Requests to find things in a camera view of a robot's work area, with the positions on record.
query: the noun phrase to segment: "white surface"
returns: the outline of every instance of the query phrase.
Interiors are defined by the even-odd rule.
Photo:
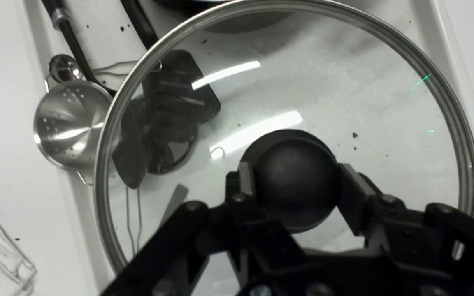
[[[447,21],[455,28],[448,37],[458,41],[466,65],[455,75],[474,126],[474,1],[452,0],[447,6]],[[101,256],[96,233],[89,230],[93,207],[78,199],[88,195],[86,189],[43,159],[32,138],[43,83],[32,34],[22,28],[22,8],[0,0],[0,222],[20,236],[20,246],[37,263],[37,294],[98,294],[104,281],[98,282],[99,266],[88,256],[89,248]]]

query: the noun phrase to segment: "glass pot lid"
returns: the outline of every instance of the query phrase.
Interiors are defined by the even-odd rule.
[[[233,1],[159,41],[113,103],[96,208],[114,269],[175,204],[223,204],[228,172],[256,139],[279,130],[318,138],[410,208],[447,202],[474,215],[466,116],[412,41],[335,1]],[[361,245],[338,210],[294,235],[320,250]]]

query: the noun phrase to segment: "black handle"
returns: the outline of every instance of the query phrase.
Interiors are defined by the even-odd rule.
[[[50,16],[53,16],[55,9],[65,8],[62,0],[42,0]]]

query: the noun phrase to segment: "white countertop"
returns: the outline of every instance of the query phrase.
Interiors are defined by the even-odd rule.
[[[465,56],[463,79],[474,93],[474,1],[445,5]],[[0,0],[0,222],[40,269],[35,294],[96,294],[66,172],[50,164],[34,143],[43,82],[32,74],[22,29],[14,1]],[[465,106],[474,113],[474,102]]]

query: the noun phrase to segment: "glass surface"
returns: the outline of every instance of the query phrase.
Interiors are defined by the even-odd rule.
[[[474,169],[474,159],[457,156],[450,115],[432,90],[447,85],[435,67],[414,69],[364,24],[326,13],[272,5],[271,11],[244,14],[228,13],[221,16],[226,21],[198,21],[172,32],[170,42],[139,64],[147,70],[134,93],[127,85],[114,103],[119,108],[131,97],[150,171],[141,185],[127,189],[111,157],[117,141],[101,143],[109,162],[98,169],[109,169],[98,171],[98,199],[109,205],[127,259],[160,227],[178,187],[188,190],[187,200],[223,204],[226,174],[238,169],[249,144],[282,128],[313,133],[338,161],[353,164],[410,208],[460,204],[461,184],[474,182],[463,180],[460,169]],[[111,138],[124,136],[114,128],[122,113],[108,118]],[[363,245],[338,210],[295,236],[303,246],[331,251]],[[196,292],[236,291],[231,264],[218,254]]]

